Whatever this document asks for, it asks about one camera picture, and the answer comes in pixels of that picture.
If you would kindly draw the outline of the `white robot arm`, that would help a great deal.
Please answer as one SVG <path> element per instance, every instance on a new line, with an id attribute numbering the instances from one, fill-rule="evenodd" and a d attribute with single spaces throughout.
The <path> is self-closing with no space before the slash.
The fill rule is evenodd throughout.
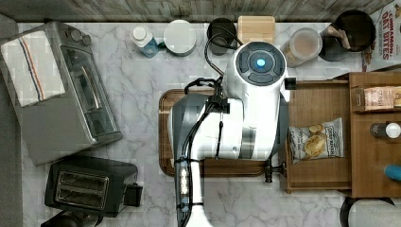
<path id="1" fill-rule="evenodd" d="M 289 91 L 284 54 L 275 45 L 241 45 L 218 79 L 184 89 L 167 121 L 174 159 L 179 227 L 211 227 L 205 215 L 201 161 L 266 161 L 286 141 Z"/>

